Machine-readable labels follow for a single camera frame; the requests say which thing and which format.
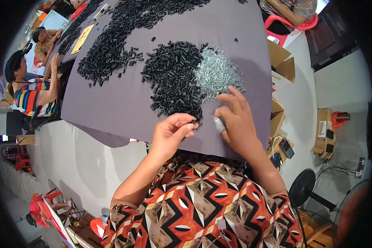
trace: striped shirt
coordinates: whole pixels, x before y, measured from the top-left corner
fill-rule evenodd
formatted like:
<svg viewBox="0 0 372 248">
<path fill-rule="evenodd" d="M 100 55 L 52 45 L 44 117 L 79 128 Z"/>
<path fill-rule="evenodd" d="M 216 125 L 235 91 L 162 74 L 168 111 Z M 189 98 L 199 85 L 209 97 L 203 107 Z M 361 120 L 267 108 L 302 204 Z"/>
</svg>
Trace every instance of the striped shirt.
<svg viewBox="0 0 372 248">
<path fill-rule="evenodd" d="M 14 102 L 19 110 L 27 116 L 43 116 L 54 113 L 58 105 L 57 99 L 41 106 L 36 104 L 39 92 L 50 89 L 51 80 L 37 77 L 28 82 L 30 84 L 22 86 L 14 93 Z"/>
</svg>

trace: yellow paper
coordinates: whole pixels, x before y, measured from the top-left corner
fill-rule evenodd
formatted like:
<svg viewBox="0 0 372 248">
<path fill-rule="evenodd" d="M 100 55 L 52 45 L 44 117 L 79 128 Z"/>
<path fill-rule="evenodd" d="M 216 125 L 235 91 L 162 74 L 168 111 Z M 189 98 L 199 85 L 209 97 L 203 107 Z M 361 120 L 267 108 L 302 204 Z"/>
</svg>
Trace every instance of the yellow paper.
<svg viewBox="0 0 372 248">
<path fill-rule="evenodd" d="M 70 54 L 74 54 L 78 51 L 80 51 L 81 46 L 83 45 L 84 41 L 86 40 L 89 32 L 94 27 L 95 24 L 92 24 L 91 26 L 88 26 L 84 28 L 83 32 L 80 34 L 79 39 L 77 40 L 76 44 L 74 45 L 74 48 Z"/>
</svg>

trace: fan stand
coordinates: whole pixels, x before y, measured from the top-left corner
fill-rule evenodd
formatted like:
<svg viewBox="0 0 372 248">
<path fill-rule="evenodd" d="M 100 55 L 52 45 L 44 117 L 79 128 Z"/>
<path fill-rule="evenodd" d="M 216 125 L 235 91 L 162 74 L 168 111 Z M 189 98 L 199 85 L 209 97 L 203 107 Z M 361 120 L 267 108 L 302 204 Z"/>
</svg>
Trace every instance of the fan stand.
<svg viewBox="0 0 372 248">
<path fill-rule="evenodd" d="M 289 198 L 293 208 L 300 207 L 309 197 L 318 201 L 325 207 L 332 211 L 339 211 L 335 204 L 322 198 L 314 193 L 312 190 L 315 185 L 315 173 L 312 169 L 305 169 L 293 181 L 291 189 L 289 190 Z"/>
</svg>

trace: orange geometric shirt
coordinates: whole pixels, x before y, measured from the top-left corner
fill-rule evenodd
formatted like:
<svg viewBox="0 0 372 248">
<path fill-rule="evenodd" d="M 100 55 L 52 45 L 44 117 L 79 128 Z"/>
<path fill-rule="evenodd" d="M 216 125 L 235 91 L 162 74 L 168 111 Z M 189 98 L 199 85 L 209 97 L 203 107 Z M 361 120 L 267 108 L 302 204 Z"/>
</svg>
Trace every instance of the orange geometric shirt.
<svg viewBox="0 0 372 248">
<path fill-rule="evenodd" d="M 218 222 L 225 225 L 220 236 Z M 138 209 L 110 210 L 102 245 L 111 247 L 301 247 L 288 196 L 269 196 L 230 166 L 170 164 Z"/>
</svg>

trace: plastic bag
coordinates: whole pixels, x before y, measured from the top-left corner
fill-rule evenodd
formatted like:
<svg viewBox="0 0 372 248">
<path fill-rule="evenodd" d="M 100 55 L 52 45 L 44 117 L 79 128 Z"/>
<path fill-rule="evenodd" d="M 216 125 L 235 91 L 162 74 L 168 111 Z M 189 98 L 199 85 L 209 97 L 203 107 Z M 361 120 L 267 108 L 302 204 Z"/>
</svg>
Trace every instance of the plastic bag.
<svg viewBox="0 0 372 248">
<path fill-rule="evenodd" d="M 341 126 L 343 126 L 343 124 L 347 122 L 346 120 L 343 120 L 343 121 L 336 120 L 337 114 L 340 114 L 340 113 L 343 113 L 343 112 L 336 111 L 332 114 L 332 127 L 334 129 L 340 128 Z"/>
</svg>

